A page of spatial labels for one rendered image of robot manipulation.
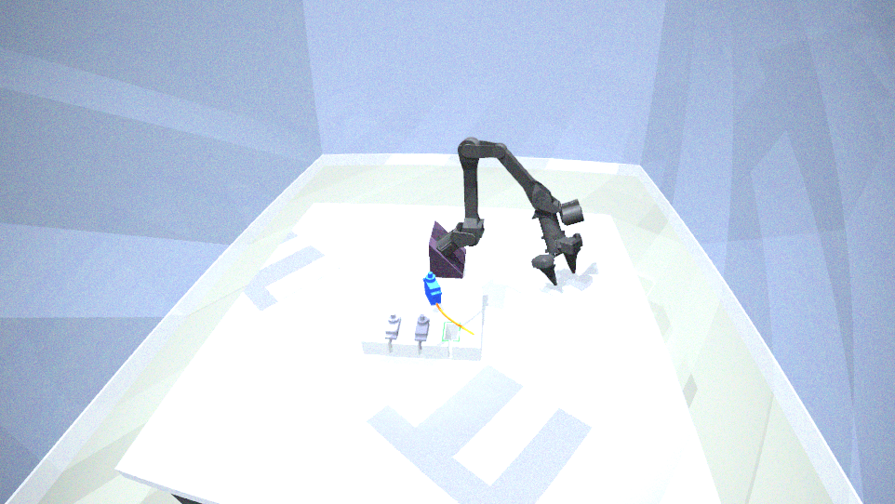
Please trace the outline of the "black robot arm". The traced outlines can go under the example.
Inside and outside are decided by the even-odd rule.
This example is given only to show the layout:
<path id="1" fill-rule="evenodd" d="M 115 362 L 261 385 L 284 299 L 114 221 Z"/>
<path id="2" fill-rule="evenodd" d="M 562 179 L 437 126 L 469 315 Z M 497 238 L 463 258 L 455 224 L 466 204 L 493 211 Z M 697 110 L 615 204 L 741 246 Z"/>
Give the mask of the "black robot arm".
<path id="1" fill-rule="evenodd" d="M 463 169 L 464 182 L 464 221 L 458 222 L 455 229 L 444 237 L 436 236 L 435 248 L 451 259 L 458 248 L 475 246 L 485 232 L 485 218 L 478 213 L 478 173 L 479 158 L 498 158 L 510 172 L 515 181 L 524 189 L 528 200 L 535 209 L 531 220 L 539 219 L 542 232 L 554 232 L 560 228 L 559 218 L 564 225 L 572 225 L 585 221 L 579 199 L 561 204 L 543 184 L 531 177 L 503 143 L 494 143 L 470 137 L 458 147 L 458 154 Z M 559 218 L 558 215 L 559 214 Z M 581 251 L 583 243 L 581 235 L 574 233 L 572 237 L 554 238 L 554 252 L 574 255 Z"/>

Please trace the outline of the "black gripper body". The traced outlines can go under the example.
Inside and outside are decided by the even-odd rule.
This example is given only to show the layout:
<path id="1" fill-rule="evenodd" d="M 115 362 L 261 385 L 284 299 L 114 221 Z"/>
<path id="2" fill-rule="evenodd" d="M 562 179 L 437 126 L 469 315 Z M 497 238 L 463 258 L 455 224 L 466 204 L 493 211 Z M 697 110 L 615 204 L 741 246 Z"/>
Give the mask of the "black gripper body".
<path id="1" fill-rule="evenodd" d="M 552 266 L 554 264 L 554 258 L 556 258 L 556 257 L 560 256 L 562 253 L 564 253 L 562 251 L 560 251 L 561 253 L 559 253 L 559 254 L 556 254 L 554 252 L 554 238 L 556 238 L 556 237 L 561 238 L 562 235 L 565 234 L 565 231 L 561 231 L 561 229 L 559 229 L 554 232 L 543 232 L 542 234 L 543 235 L 541 236 L 541 239 L 545 240 L 545 244 L 547 246 L 547 248 L 544 249 L 544 251 L 545 251 L 545 253 L 549 253 L 549 254 L 538 255 L 537 257 L 532 259 L 531 264 L 532 264 L 533 269 L 549 268 L 550 266 Z"/>

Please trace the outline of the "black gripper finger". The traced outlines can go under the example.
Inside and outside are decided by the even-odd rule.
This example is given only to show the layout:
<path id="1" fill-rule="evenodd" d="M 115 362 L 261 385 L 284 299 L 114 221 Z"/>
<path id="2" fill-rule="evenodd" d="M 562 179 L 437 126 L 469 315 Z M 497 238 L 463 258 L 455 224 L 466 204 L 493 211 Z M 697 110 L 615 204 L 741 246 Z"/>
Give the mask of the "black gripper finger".
<path id="1" fill-rule="evenodd" d="M 574 255 L 569 255 L 568 253 L 562 253 L 569 268 L 571 269 L 571 273 L 576 273 L 576 262 L 577 256 L 580 251 L 576 252 Z"/>
<path id="2" fill-rule="evenodd" d="M 557 285 L 557 279 L 556 279 L 556 275 L 555 275 L 555 271 L 554 271 L 555 266 L 556 266 L 556 264 L 553 264 L 549 268 L 536 269 L 536 270 L 540 270 L 543 274 L 545 274 L 548 277 L 548 279 L 551 281 L 551 283 L 553 285 Z"/>

